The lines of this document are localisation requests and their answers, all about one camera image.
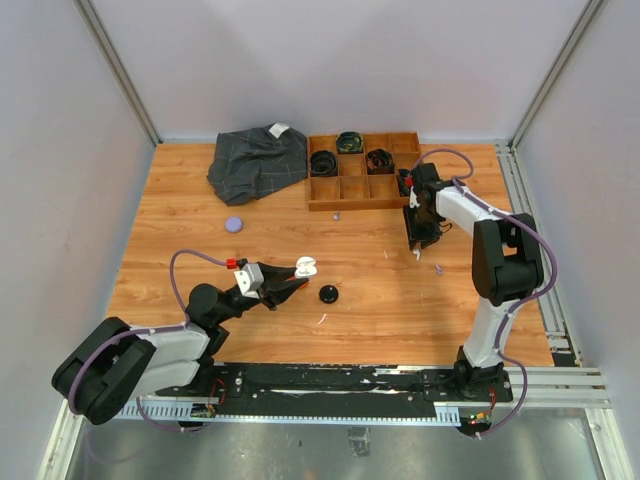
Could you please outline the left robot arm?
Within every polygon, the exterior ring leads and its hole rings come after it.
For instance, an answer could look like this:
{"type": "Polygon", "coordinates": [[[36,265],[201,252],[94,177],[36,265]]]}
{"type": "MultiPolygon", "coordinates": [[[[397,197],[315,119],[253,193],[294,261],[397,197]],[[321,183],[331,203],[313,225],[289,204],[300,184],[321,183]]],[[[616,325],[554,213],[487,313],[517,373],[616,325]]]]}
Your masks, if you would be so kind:
{"type": "Polygon", "coordinates": [[[234,286],[221,290],[201,283],[191,290],[186,318],[177,325],[103,320],[55,370],[51,385],[74,414],[94,425],[114,418],[129,401],[163,389],[203,395],[214,383],[212,357],[229,335],[223,322],[258,305],[276,310],[316,273],[310,257],[288,268],[240,260],[234,286]]]}

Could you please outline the purple earbud case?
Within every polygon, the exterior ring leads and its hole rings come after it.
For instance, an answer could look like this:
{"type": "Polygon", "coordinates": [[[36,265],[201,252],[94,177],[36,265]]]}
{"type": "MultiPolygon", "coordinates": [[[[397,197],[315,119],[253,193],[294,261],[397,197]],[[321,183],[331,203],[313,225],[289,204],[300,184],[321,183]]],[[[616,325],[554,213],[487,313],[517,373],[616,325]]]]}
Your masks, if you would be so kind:
{"type": "Polygon", "coordinates": [[[228,233],[236,234],[243,230],[244,222],[241,218],[232,216],[226,219],[224,227],[228,233]]]}

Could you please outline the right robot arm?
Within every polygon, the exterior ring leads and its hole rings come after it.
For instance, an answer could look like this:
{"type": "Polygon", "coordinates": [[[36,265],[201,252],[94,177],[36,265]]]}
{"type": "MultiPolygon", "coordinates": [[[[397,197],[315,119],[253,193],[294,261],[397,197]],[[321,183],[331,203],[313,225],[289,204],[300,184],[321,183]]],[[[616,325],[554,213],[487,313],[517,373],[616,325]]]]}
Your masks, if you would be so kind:
{"type": "Polygon", "coordinates": [[[436,385],[474,400],[504,383],[504,347],[524,301],[544,279],[536,224],[478,199],[464,184],[443,180],[434,164],[414,167],[405,180],[403,208],[408,246],[418,255],[438,242],[450,221],[472,239],[471,276],[479,303],[471,333],[459,348],[452,373],[436,385]]]}

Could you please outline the black earbud case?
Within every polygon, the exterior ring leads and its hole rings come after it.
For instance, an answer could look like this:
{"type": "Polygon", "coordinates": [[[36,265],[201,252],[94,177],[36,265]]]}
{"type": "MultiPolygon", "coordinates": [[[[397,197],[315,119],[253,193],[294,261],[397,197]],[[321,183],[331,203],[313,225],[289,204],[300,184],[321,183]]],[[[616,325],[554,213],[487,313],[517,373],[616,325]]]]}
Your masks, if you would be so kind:
{"type": "Polygon", "coordinates": [[[339,291],[334,285],[324,285],[319,290],[319,299],[325,304],[333,304],[339,298],[339,291]]]}

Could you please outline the white earbud case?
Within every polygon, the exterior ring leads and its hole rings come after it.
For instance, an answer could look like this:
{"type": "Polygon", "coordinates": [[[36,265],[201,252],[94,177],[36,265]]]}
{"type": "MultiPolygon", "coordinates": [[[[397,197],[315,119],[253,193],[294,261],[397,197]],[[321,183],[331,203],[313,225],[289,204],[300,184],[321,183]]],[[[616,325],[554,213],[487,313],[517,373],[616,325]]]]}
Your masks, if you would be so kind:
{"type": "Polygon", "coordinates": [[[311,278],[317,274],[316,260],[310,256],[300,257],[295,264],[296,279],[311,278]]]}

